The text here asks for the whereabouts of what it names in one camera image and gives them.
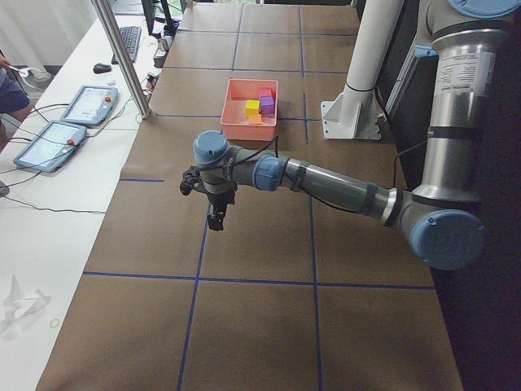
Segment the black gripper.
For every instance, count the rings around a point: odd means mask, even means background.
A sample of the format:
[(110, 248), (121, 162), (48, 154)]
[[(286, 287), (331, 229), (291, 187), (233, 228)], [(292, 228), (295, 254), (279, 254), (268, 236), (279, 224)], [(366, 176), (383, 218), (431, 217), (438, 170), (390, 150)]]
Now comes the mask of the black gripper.
[(210, 206), (207, 214), (208, 228), (212, 231), (223, 231), (228, 204), (234, 204), (237, 184), (223, 174), (222, 167), (201, 168), (191, 166), (182, 174), (180, 192), (188, 196), (192, 191), (203, 193), (208, 197)]

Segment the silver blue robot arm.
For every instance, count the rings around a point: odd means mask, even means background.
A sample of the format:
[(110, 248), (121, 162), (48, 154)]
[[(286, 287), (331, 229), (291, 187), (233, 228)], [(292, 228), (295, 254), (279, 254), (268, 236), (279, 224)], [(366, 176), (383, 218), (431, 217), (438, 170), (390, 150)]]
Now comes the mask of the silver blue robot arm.
[(423, 262), (440, 270), (474, 263), (486, 230), (478, 218), (476, 161), (498, 49), (509, 37), (517, 1), (422, 1), (411, 50), (437, 57), (422, 181), (412, 191), (380, 187), (358, 174), (374, 169), (379, 127), (374, 88), (403, 4), (368, 1), (344, 90), (321, 105), (325, 146), (347, 152), (340, 172), (252, 151), (227, 130), (195, 138), (195, 164), (182, 175), (181, 193), (205, 194), (208, 227), (219, 231), (238, 186), (260, 191), (287, 187), (334, 209), (376, 219), (398, 231)]

